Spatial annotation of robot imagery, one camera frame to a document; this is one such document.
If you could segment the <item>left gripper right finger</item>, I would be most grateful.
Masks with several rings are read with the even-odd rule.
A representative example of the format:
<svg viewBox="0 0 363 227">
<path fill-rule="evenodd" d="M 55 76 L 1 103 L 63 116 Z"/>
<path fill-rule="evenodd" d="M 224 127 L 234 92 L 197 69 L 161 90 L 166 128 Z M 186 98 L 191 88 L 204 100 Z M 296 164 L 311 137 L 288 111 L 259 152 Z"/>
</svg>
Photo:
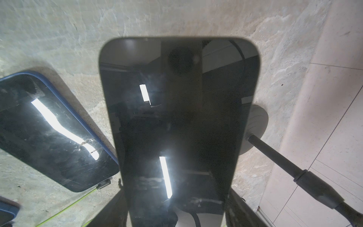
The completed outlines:
<svg viewBox="0 0 363 227">
<path fill-rule="evenodd" d="M 227 227 L 267 227 L 232 188 L 226 202 L 225 217 Z"/>
</svg>

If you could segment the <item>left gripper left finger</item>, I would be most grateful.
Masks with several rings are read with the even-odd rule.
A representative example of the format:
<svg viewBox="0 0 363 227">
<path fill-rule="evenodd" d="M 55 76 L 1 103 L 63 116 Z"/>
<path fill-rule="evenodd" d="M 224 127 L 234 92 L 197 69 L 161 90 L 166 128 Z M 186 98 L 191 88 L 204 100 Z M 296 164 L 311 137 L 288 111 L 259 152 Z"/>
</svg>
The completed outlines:
<svg viewBox="0 0 363 227">
<path fill-rule="evenodd" d="M 126 196 L 124 190 L 121 189 L 87 227 L 125 227 L 127 226 L 127 216 Z"/>
</svg>

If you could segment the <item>green wired earphones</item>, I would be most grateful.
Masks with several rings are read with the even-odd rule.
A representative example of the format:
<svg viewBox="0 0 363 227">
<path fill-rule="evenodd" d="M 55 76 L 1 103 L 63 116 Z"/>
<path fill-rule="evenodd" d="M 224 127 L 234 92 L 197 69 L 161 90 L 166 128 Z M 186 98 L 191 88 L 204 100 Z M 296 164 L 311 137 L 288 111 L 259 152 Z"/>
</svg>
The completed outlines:
<svg viewBox="0 0 363 227">
<path fill-rule="evenodd" d="M 87 198 L 89 195 L 91 195 L 92 193 L 94 193 L 97 190 L 101 190 L 105 187 L 107 187 L 108 185 L 111 184 L 111 180 L 110 179 L 106 179 L 104 181 L 102 181 L 101 183 L 99 183 L 93 190 L 91 190 L 90 192 L 86 193 L 85 195 L 83 195 L 82 197 L 80 197 L 79 199 L 77 199 L 75 202 L 71 203 L 69 206 L 67 206 L 66 208 L 64 208 L 63 210 L 57 212 L 56 214 L 52 215 L 51 217 L 49 217 L 48 219 L 42 221 L 41 223 L 37 224 L 36 227 L 41 227 L 42 225 L 46 224 L 47 222 L 53 220 L 54 218 L 56 218 L 57 216 L 63 214 L 65 211 L 69 210 L 70 208 L 72 208 L 73 206 L 75 206 L 77 203 L 81 202 L 83 199 Z"/>
</svg>

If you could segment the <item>black smartphone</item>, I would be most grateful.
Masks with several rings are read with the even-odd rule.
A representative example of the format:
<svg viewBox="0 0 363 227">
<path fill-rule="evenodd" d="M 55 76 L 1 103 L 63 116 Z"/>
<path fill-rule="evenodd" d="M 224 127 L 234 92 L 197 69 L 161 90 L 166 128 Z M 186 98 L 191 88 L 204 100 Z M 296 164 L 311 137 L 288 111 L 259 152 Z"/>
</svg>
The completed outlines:
<svg viewBox="0 0 363 227">
<path fill-rule="evenodd" d="M 242 38 L 116 38 L 99 55 L 133 227 L 219 227 L 260 71 Z"/>
<path fill-rule="evenodd" d="M 1 79 L 1 149 L 75 193 L 119 171 L 111 151 L 37 72 Z"/>
<path fill-rule="evenodd" d="M 1 227 L 12 227 L 19 211 L 19 203 L 1 196 Z"/>
</svg>

